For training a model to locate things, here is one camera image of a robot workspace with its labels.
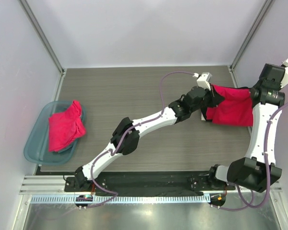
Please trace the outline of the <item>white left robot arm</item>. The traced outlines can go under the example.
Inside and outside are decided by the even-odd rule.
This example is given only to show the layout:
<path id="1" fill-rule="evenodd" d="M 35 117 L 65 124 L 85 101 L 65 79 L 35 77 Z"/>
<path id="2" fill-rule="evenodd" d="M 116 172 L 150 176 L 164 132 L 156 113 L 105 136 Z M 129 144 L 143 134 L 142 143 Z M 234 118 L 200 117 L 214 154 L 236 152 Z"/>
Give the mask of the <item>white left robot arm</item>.
<path id="1" fill-rule="evenodd" d="M 204 89 L 195 86 L 187 94 L 183 94 L 155 114 L 135 120 L 129 117 L 122 119 L 105 149 L 88 164 L 75 171 L 75 183 L 82 191 L 88 189 L 93 180 L 115 159 L 134 152 L 140 138 L 144 135 L 182 122 L 190 118 L 193 112 L 216 107 L 224 100 L 225 97 L 220 95 L 214 87 Z"/>

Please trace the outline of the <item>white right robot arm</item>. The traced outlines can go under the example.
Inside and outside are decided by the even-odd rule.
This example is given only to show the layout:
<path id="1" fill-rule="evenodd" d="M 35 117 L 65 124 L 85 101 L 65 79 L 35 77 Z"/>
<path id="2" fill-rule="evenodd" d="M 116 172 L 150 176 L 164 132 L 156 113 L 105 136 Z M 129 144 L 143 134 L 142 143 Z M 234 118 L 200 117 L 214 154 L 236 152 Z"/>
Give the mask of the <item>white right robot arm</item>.
<path id="1" fill-rule="evenodd" d="M 275 166 L 276 128 L 284 105 L 281 83 L 285 66 L 265 64 L 257 83 L 250 89 L 253 125 L 248 150 L 229 166 L 216 164 L 212 169 L 217 183 L 237 184 L 262 193 L 276 182 L 282 170 Z"/>

